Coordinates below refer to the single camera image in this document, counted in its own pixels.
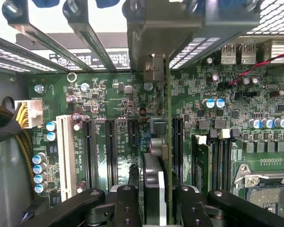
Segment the installed dark RAM stick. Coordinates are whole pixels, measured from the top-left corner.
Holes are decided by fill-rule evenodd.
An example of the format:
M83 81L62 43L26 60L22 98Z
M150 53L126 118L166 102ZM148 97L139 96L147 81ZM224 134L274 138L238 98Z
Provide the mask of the installed dark RAM stick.
M211 190L211 148L206 136L192 135L191 138L191 184L204 196Z

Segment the black empty RAM slot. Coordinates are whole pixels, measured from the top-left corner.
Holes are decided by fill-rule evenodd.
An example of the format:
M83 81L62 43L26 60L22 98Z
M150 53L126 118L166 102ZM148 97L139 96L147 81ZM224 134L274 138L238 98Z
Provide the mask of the black empty RAM slot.
M221 143L219 139L212 141L212 189L221 186Z
M231 139L222 141L222 189L231 190Z

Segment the black long expansion slot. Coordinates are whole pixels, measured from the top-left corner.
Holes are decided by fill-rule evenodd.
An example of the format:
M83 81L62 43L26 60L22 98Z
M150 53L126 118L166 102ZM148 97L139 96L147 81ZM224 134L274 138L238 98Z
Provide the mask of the black long expansion slot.
M88 188L98 187L98 165L95 142L95 123L93 120L83 121L83 145L85 154L86 181Z
M108 189L110 190L114 185L118 184L117 132L116 132L116 122L114 119L105 120L105 134L106 134L107 180L108 180Z

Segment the CPU socket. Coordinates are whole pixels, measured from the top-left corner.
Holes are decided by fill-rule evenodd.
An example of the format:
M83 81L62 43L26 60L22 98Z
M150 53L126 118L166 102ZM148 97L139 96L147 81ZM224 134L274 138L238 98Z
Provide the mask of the CPU socket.
M284 170L251 170L239 165L232 193L284 218Z

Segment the black short expansion slot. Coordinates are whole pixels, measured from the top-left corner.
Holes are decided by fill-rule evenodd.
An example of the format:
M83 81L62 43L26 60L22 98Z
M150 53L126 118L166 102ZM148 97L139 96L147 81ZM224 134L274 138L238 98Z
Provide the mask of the black short expansion slot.
M128 143L131 148L137 148L139 145L139 122L137 119L129 119L128 126Z

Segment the white PCI expansion slot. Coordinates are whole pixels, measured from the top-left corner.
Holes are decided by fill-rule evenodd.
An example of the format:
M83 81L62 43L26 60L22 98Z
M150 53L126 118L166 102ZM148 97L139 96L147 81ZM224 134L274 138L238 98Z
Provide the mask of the white PCI expansion slot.
M59 157L60 194L64 202L76 195L75 148L70 115L56 117Z

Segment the green motherboard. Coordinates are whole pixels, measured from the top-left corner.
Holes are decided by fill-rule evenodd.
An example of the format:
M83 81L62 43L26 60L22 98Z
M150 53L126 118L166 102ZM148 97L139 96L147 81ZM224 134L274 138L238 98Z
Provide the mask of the green motherboard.
M191 185L191 138L206 136L211 148L210 170L212 190L212 141L231 139L231 189L239 165L247 163L251 170L284 170L284 64L263 61L263 45L257 46L256 63L252 65L221 64L221 52L205 58L189 70L171 69L174 117L184 120L183 183ZM156 110L157 90L145 89L141 73L92 73L43 75L32 77L30 100L42 100L43 125L32 129L33 189L39 203L25 212L22 223L61 201L56 117L70 115L72 121L76 192L87 189L83 121L95 123L98 165L98 187L109 194L117 185L127 185L129 168L139 169L138 202L143 222L142 157L151 136L149 117ZM105 120L114 119L117 132L118 184L108 189ZM139 145L128 143L129 119L139 122Z

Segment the white motherboard power connector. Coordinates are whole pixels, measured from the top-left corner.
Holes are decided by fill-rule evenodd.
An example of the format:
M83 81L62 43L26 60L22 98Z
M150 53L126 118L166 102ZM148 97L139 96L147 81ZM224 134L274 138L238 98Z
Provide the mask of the white motherboard power connector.
M43 103L42 100L16 100L16 121L22 129L31 129L43 125Z

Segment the vented metal slot cover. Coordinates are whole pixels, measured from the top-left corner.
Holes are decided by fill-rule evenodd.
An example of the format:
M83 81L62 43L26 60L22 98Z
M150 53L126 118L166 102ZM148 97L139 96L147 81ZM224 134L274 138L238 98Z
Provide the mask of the vented metal slot cover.
M0 69L19 73L68 73L69 69L0 38Z
M184 49L176 55L170 62L170 69L178 69L193 59L195 56L208 49L210 46L220 40L220 37L203 38L197 37L190 41Z

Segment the silver USB port block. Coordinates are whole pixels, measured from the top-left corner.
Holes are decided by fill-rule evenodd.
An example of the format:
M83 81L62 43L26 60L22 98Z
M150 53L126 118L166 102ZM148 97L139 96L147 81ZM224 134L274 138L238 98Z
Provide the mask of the silver USB port block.
M227 44L221 48L221 64L235 65L256 63L256 44Z

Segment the dark grey PC case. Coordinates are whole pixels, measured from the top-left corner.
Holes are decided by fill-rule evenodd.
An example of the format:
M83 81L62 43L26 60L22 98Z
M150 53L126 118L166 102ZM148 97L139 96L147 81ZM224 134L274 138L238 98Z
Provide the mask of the dark grey PC case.
M1 11L7 24L28 40L28 44L14 44L69 69L68 73L141 73L131 67L127 31L98 35L93 30L89 23L89 0L65 0L62 12L73 33L58 39L30 23L30 2L46 9L57 6L60 0L4 0ZM220 40L178 70L191 69L227 44L263 45L270 39L284 39L284 0L209 0L206 18L205 26L193 39L220 37ZM0 69L0 227L19 227L25 212L40 201L30 171L33 128L21 128L16 121L19 106L15 107L14 102L30 100L32 77L68 73L34 74Z

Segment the silver rear port housing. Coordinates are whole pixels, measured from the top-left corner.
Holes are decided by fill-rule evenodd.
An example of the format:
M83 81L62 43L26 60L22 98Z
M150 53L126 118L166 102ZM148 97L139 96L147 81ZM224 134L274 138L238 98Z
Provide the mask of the silver rear port housing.
M263 61L276 58L281 54L284 54L284 39L270 39L263 42ZM284 64L284 57L272 60L270 64Z

